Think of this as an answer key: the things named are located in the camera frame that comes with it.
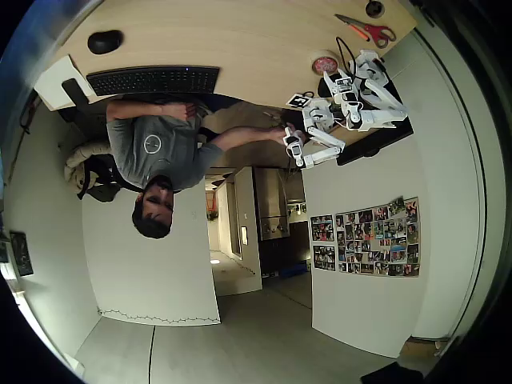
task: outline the small card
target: small card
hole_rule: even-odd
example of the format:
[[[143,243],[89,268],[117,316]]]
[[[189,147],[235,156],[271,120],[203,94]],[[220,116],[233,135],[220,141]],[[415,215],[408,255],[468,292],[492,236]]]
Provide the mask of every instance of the small card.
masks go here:
[[[311,101],[311,98],[308,96],[303,96],[301,94],[294,94],[290,100],[286,103],[288,106],[292,106],[293,108],[304,108]]]

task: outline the gray t-shirt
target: gray t-shirt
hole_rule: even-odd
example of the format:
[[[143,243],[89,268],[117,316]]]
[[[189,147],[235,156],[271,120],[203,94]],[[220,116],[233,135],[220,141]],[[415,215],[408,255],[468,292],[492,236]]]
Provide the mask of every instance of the gray t-shirt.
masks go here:
[[[171,116],[141,116],[106,124],[112,155],[125,180],[144,188],[158,174],[174,190],[198,184],[223,151],[208,143],[198,148],[199,116],[184,122]]]

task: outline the t-shirt logo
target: t-shirt logo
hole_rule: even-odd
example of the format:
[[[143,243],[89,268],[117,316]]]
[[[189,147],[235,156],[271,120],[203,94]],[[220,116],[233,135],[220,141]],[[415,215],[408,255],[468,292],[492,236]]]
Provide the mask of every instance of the t-shirt logo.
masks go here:
[[[162,140],[156,134],[150,134],[144,140],[144,150],[147,154],[156,154],[162,147]]]

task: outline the photo collage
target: photo collage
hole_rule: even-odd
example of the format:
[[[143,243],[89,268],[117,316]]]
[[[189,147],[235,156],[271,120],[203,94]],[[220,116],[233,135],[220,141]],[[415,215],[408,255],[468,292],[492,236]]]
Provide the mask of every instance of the photo collage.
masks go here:
[[[320,270],[334,270],[336,253],[333,246],[313,246],[314,267]]]
[[[339,272],[419,276],[417,198],[397,198],[384,206],[336,214],[335,224]]]
[[[334,241],[333,217],[330,214],[311,218],[311,229],[314,242]]]

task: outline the man's hand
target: man's hand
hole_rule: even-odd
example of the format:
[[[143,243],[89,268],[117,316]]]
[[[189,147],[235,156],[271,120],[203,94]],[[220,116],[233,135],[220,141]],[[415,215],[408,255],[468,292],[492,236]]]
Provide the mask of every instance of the man's hand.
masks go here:
[[[162,114],[186,121],[195,116],[195,105],[191,102],[170,102],[162,106]]]
[[[295,126],[293,124],[288,122],[287,125],[290,128],[291,133],[296,131]],[[299,131],[298,135],[301,138],[302,142],[304,142],[306,140],[306,136],[304,135],[303,132]],[[281,126],[276,126],[275,128],[272,128],[269,131],[269,139],[273,140],[275,142],[278,142],[282,146],[286,145],[285,142],[283,141],[285,136],[286,136],[285,129]]]

